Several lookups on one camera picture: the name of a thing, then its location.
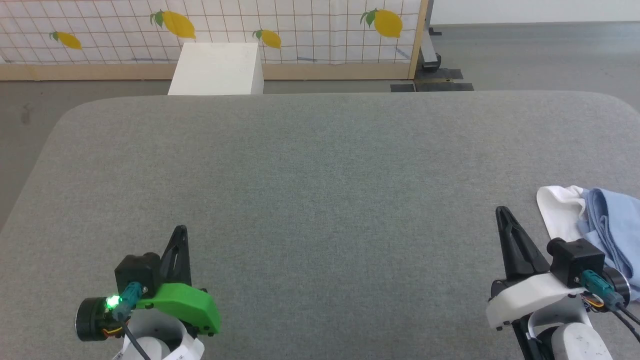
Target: lemon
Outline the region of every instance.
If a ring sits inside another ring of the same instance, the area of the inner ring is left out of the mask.
[[[82,50],[82,44],[80,44],[80,40],[78,40],[71,34],[63,33],[62,31],[54,31],[52,33],[49,33],[49,38],[53,38],[53,40],[59,41],[64,46],[71,49]]]
[[[282,44],[282,40],[280,39],[278,34],[274,33],[271,30],[260,29],[258,31],[254,31],[252,36],[255,36],[258,40],[262,38],[264,45],[267,45],[268,47],[273,47],[275,49],[279,49],[280,45]]]
[[[373,23],[380,35],[388,38],[400,37],[400,31],[402,31],[402,20],[396,13],[385,9],[373,9],[362,14],[360,23],[362,23],[362,19],[365,17],[367,17],[367,25],[371,27],[371,23]]]
[[[185,16],[170,11],[158,11],[149,15],[149,22],[153,22],[162,28],[166,25],[167,30],[181,38],[196,38],[196,29]]]

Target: motor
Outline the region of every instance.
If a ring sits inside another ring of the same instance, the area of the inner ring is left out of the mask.
[[[187,228],[177,226],[162,257],[127,255],[115,268],[118,294],[87,298],[76,313],[82,341],[123,338],[114,360],[199,360],[198,335],[220,331],[218,308],[206,289],[191,286]]]

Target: green led light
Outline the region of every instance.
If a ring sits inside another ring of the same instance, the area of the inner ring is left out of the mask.
[[[107,309],[113,309],[120,303],[120,296],[113,295],[107,298]]]

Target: white pedestal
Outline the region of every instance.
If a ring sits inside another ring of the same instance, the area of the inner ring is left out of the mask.
[[[182,46],[169,95],[262,94],[264,78],[256,43]]]

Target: white cloth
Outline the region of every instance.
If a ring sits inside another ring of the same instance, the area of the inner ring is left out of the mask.
[[[584,220],[586,203],[581,197],[583,191],[583,188],[575,185],[567,188],[543,186],[538,189],[536,200],[550,238],[575,241],[583,237],[577,226],[578,220]]]

